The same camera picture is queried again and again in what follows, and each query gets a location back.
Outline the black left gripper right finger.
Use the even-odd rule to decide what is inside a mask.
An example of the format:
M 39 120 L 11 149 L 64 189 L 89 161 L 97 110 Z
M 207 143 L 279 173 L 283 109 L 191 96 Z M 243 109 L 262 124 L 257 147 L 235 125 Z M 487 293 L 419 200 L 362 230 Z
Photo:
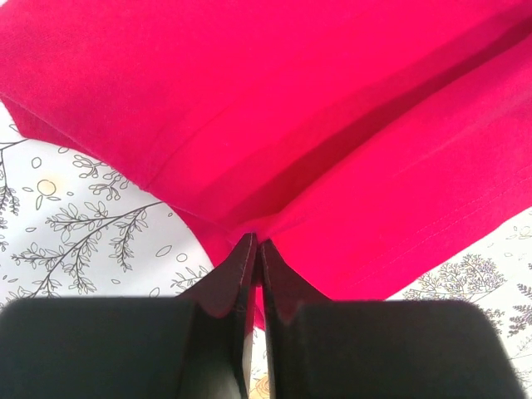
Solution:
M 261 244 L 273 398 L 521 398 L 485 315 L 443 301 L 334 301 Z

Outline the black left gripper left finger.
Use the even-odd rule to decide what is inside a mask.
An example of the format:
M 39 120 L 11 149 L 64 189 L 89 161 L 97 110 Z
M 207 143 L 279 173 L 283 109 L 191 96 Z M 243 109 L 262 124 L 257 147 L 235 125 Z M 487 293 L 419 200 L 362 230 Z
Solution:
M 245 398 L 253 234 L 176 297 L 24 298 L 1 313 L 4 398 Z

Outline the red t shirt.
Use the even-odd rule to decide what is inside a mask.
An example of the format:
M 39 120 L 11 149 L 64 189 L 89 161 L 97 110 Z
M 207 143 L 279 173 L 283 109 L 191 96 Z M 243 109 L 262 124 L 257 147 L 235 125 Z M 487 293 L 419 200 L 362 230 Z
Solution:
M 528 1 L 9 1 L 20 133 L 384 299 L 531 205 Z

